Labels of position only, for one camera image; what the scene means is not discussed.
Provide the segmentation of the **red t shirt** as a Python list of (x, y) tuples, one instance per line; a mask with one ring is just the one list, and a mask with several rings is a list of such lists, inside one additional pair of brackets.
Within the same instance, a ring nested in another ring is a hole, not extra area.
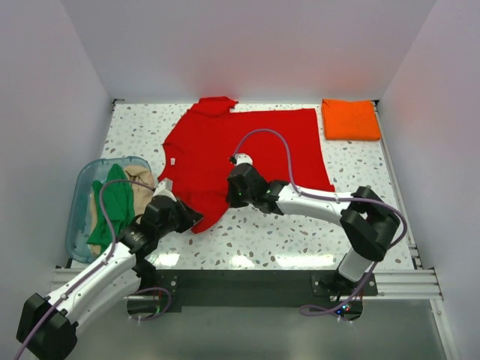
[(333, 191), (320, 144), (315, 109), (236, 112), (228, 97), (199, 99), (163, 142), (166, 164), (158, 179), (203, 219), (192, 230), (215, 225), (229, 208), (227, 177), (234, 163), (250, 161), (268, 182)]

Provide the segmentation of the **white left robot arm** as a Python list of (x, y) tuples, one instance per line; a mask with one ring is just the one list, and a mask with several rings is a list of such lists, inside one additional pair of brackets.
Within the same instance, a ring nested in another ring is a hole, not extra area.
[(146, 258), (160, 239), (202, 219), (174, 196), (155, 196), (91, 265), (50, 294), (25, 301), (16, 333), (20, 349), (38, 359), (66, 359), (94, 317), (125, 296), (154, 289), (155, 268)]

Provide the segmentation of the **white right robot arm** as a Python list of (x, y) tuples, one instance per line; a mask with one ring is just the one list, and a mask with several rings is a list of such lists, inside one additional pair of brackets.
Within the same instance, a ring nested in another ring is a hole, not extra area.
[(395, 208), (369, 187), (350, 195), (304, 189), (287, 181), (266, 181), (249, 163), (235, 166), (227, 182), (231, 208), (253, 206), (265, 214), (301, 215), (341, 227), (351, 248), (337, 267), (334, 286), (344, 295), (357, 290), (364, 273), (383, 261), (401, 225)]

